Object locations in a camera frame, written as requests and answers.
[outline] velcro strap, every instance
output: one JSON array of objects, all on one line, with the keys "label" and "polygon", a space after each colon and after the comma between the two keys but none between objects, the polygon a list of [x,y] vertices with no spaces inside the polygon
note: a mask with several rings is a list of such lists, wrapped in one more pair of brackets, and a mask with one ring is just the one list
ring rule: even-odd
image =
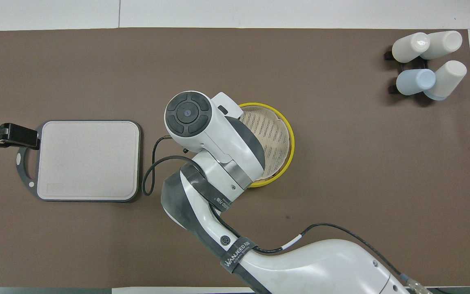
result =
[{"label": "velcro strap", "polygon": [[250,250],[252,250],[256,246],[257,245],[250,239],[244,236],[240,236],[240,238],[233,242],[233,245],[231,245],[230,249],[226,251],[222,259],[220,260],[220,264],[230,274],[232,274],[236,266],[244,257],[244,255],[246,255],[246,253],[250,252]]},{"label": "velcro strap", "polygon": [[221,212],[225,212],[233,204],[230,199],[210,184],[191,164],[187,163],[181,167],[181,172],[188,182],[192,184],[193,188]]}]

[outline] white floor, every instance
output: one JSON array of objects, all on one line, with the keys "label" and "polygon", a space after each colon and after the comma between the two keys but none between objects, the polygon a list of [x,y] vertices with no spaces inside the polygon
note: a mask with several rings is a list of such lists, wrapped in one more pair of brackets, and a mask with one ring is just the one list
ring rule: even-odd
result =
[{"label": "white floor", "polygon": [[0,30],[117,27],[469,29],[465,0],[0,0]]}]

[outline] cable connector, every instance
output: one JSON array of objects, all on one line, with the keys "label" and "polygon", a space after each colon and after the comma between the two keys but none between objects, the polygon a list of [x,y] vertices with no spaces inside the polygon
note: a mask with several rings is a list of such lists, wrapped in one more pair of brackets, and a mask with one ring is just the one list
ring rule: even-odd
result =
[{"label": "cable connector", "polygon": [[432,294],[431,291],[427,290],[421,283],[411,279],[406,274],[401,274],[400,279],[404,281],[411,290],[415,292],[415,294]]}]

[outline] robotic arm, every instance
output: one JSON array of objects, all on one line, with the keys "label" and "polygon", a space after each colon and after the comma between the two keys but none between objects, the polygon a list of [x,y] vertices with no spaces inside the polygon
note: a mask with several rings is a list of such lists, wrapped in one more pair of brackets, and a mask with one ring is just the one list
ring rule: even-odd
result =
[{"label": "robotic arm", "polygon": [[256,244],[235,235],[220,220],[220,213],[265,166],[262,146],[238,120],[241,114],[224,93],[210,99],[185,91],[168,103],[166,129],[175,141],[198,153],[193,160],[203,174],[185,164],[164,181],[161,203],[166,214],[259,294],[408,294],[381,263],[353,242],[324,240],[270,256],[253,250]]}]

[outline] brown surface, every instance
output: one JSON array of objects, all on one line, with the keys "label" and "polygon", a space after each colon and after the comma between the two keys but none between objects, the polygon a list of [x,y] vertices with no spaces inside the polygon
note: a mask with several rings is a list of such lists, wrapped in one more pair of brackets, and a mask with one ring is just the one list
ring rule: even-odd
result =
[{"label": "brown surface", "polygon": [[[263,102],[291,122],[289,170],[244,193],[224,218],[261,247],[313,222],[369,240],[426,285],[470,285],[470,51],[449,99],[400,99],[382,54],[414,30],[101,29],[0,32],[0,123],[131,119],[144,169],[166,103],[196,89]],[[158,156],[179,153],[165,141]],[[133,203],[47,203],[0,149],[0,286],[243,286],[160,205],[165,176]],[[348,238],[317,228],[300,245]]]}]

